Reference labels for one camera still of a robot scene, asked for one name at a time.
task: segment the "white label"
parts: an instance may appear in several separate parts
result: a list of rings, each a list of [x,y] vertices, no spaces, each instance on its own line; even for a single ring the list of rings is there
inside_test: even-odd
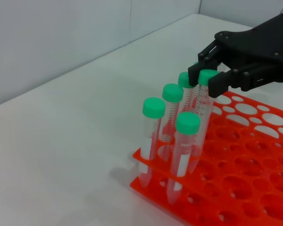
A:
[[[178,182],[175,182],[174,185],[174,191],[179,191],[183,188],[183,186],[181,184],[179,184]]]
[[[142,162],[138,164],[138,169],[141,173],[148,173],[148,166]]]
[[[141,157],[149,160],[151,153],[152,138],[144,137],[141,144]]]
[[[178,177],[183,177],[185,175],[185,173],[187,171],[187,168],[188,168],[190,155],[191,155],[191,153],[189,153],[189,154],[182,154],[180,156],[178,172],[177,172],[177,176]]]

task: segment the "green cap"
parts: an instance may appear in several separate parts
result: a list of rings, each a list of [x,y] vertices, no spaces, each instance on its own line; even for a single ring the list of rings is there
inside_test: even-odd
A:
[[[219,73],[220,72],[218,71],[210,69],[201,70],[199,73],[198,83],[203,86],[208,86],[208,80]]]
[[[188,89],[192,89],[195,87],[195,86],[190,86],[189,84],[189,73],[188,72],[180,73],[178,77],[178,85],[181,86],[182,88],[188,88]]]
[[[160,119],[164,116],[166,110],[165,102],[157,97],[150,97],[143,102],[142,113],[152,119]]]
[[[169,83],[164,86],[162,98],[171,103],[178,103],[183,99],[183,88],[177,84]]]
[[[182,112],[177,116],[176,129],[185,135],[194,135],[200,127],[200,118],[195,113]]]

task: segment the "white tabletop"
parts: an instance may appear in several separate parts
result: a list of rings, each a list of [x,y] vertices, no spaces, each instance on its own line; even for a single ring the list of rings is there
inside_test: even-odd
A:
[[[247,29],[191,15],[0,105],[0,226],[181,225],[129,187],[143,100]],[[283,84],[242,94],[283,109]]]

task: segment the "white wall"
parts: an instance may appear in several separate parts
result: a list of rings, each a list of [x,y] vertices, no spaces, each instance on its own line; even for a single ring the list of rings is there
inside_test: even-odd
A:
[[[283,0],[202,0],[200,14],[254,27],[282,8]]]
[[[131,0],[0,0],[0,104],[128,44],[130,26],[136,39],[198,12],[200,0],[132,1],[131,13]],[[149,11],[150,24],[130,25]]]
[[[200,0],[132,0],[130,41],[198,13],[199,7]]]

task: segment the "robotic hand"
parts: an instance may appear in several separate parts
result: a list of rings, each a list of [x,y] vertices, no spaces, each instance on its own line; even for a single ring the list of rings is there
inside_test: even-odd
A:
[[[217,33],[198,54],[198,63],[189,68],[190,85],[197,85],[201,70],[216,70],[220,63],[231,70],[208,81],[208,94],[213,98],[229,86],[248,91],[273,81],[283,82],[283,11],[249,31]]]

